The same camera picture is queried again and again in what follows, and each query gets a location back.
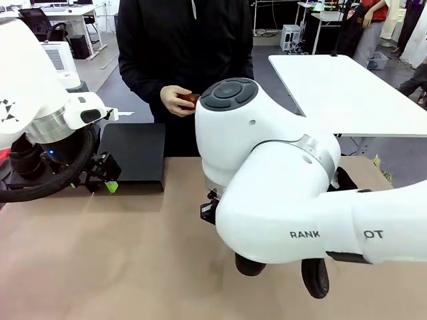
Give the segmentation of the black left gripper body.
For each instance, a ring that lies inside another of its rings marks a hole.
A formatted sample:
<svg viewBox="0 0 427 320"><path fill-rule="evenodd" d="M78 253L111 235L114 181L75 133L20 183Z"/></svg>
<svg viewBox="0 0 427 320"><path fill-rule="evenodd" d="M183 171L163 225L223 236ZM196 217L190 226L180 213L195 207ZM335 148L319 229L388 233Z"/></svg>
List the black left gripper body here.
<svg viewBox="0 0 427 320"><path fill-rule="evenodd" d="M41 161L50 167L86 165L93 155L93 133L75 131L63 140L41 144Z"/></svg>

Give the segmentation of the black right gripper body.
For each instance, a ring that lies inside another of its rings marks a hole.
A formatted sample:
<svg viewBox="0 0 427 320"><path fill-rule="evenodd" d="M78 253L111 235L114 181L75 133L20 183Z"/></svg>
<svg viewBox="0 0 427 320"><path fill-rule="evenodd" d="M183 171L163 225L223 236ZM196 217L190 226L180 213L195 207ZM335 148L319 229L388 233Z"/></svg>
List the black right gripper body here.
<svg viewBox="0 0 427 320"><path fill-rule="evenodd" d="M220 198L218 196L217 191L211 190L207 194L207 198L209 199L208 203L203 203L200 205L200 218L210 224L216 223L216 209L220 202Z"/></svg>

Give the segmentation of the person's right hand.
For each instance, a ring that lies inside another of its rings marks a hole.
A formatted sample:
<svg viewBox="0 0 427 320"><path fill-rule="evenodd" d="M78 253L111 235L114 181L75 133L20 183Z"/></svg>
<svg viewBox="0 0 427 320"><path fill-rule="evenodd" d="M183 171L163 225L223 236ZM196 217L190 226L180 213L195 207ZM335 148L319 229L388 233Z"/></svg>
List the person's right hand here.
<svg viewBox="0 0 427 320"><path fill-rule="evenodd" d="M168 85L161 88L160 99L171 114L185 117L195 113L195 106L191 101L179 98L179 95L190 94L190 90L176 85Z"/></svg>

